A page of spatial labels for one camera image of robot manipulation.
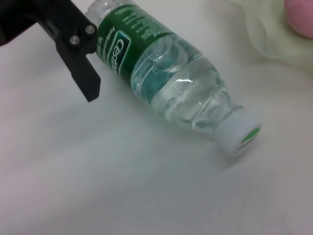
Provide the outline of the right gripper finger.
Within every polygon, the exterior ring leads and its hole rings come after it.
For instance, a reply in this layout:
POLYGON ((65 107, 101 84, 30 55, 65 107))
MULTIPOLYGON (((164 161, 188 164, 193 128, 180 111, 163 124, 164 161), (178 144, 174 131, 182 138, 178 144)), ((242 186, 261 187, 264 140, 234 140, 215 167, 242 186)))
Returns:
POLYGON ((88 102, 99 97, 101 79, 86 55, 97 46, 97 27, 70 0, 2 0, 0 44, 8 44, 34 24, 55 42, 56 50, 88 102))

